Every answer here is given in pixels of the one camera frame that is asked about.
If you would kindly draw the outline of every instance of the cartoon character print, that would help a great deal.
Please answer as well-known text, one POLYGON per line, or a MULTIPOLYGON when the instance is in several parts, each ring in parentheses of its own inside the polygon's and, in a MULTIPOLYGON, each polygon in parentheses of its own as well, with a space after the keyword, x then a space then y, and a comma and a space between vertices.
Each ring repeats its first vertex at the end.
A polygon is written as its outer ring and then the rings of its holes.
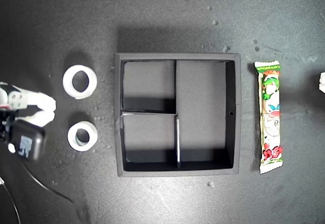
POLYGON ((262 82, 263 111, 265 114, 279 109, 279 79, 277 74, 268 74, 262 82))
POLYGON ((280 147, 280 98, 279 72, 272 71, 264 74, 262 82, 263 112, 264 112, 264 160, 279 157, 280 147))
POLYGON ((280 145, 280 110, 264 116, 264 160, 277 158, 282 152, 280 145))

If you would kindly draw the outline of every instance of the cable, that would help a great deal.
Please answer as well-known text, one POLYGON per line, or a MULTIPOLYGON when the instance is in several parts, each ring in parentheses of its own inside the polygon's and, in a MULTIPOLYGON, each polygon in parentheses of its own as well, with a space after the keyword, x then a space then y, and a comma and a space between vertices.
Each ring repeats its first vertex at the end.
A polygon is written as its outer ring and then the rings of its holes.
POLYGON ((17 210, 16 204, 15 204, 13 198, 11 197, 11 194, 10 194, 10 192, 8 191, 8 189, 7 189, 7 187, 5 186, 5 184, 2 184, 2 185, 4 186, 6 192, 7 192, 8 196, 9 196, 9 198, 10 198, 10 200, 11 200, 11 203, 12 203, 12 205, 13 205, 14 208, 15 208, 16 215, 17 215, 17 219, 18 219, 18 223, 21 224, 21 222, 20 222, 20 217, 19 217, 19 213, 18 213, 18 210, 17 210))
POLYGON ((50 187, 45 186, 43 183, 41 183, 36 177, 34 177, 34 175, 30 172, 30 170, 28 169, 28 167, 26 166, 26 164, 21 161, 22 166, 25 168, 26 172, 28 173, 28 175, 32 178, 32 180, 34 180, 39 186, 41 186, 42 188, 44 188, 45 190, 52 192, 56 195, 59 195, 60 197, 64 198, 65 200, 69 201, 71 204, 74 205, 74 202, 72 199, 70 199, 69 197, 59 193, 58 191, 51 189, 50 187))

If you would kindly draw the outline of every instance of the box compartment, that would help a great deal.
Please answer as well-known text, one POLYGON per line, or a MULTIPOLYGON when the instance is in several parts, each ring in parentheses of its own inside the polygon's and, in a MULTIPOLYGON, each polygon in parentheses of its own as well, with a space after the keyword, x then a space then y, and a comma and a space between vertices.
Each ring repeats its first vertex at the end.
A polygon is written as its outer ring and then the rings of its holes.
POLYGON ((118 175, 237 173, 240 95, 239 55, 117 54, 118 175))

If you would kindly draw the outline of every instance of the snack packaging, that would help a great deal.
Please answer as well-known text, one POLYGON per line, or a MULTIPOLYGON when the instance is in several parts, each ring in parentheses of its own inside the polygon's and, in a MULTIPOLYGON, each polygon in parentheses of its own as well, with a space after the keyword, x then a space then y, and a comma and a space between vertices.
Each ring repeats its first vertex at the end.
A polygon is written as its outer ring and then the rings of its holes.
POLYGON ((256 61, 254 64, 258 72, 261 114, 262 159, 259 170, 263 174, 283 165, 280 146, 280 63, 256 61))

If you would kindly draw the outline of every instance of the plastic ring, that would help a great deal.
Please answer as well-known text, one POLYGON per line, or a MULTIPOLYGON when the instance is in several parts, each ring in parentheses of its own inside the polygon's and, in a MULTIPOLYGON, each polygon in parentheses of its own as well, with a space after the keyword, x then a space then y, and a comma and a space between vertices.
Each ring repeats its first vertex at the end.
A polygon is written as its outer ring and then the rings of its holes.
POLYGON ((91 68, 83 65, 75 65, 66 70, 62 82, 64 90, 67 92, 67 94, 76 98, 77 100, 80 100, 91 96, 95 91, 97 87, 97 76, 91 68), (89 80, 88 87, 82 92, 77 91, 72 84, 72 79, 77 72, 84 72, 89 80))
POLYGON ((81 121, 74 124, 68 131, 68 142, 77 151, 87 151, 97 142, 98 133, 96 127, 89 121, 81 121), (77 131, 84 129, 89 134, 88 142, 81 142, 77 137, 77 131))

